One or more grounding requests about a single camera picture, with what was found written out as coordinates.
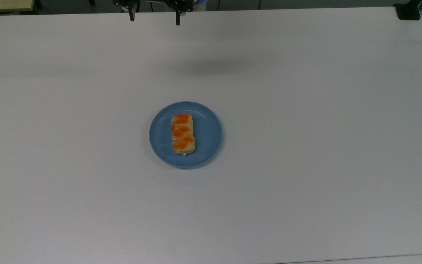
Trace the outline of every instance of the white table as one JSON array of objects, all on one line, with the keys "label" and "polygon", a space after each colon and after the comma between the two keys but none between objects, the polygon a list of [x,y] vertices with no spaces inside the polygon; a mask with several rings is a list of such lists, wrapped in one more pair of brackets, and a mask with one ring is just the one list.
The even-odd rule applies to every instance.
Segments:
[{"label": "white table", "polygon": [[[192,100],[224,142],[152,152]],[[422,254],[422,20],[394,8],[0,17],[0,263]]]},{"label": "white table", "polygon": [[[320,262],[305,262],[305,264],[320,264]],[[329,260],[323,264],[422,264],[422,255]]]}]

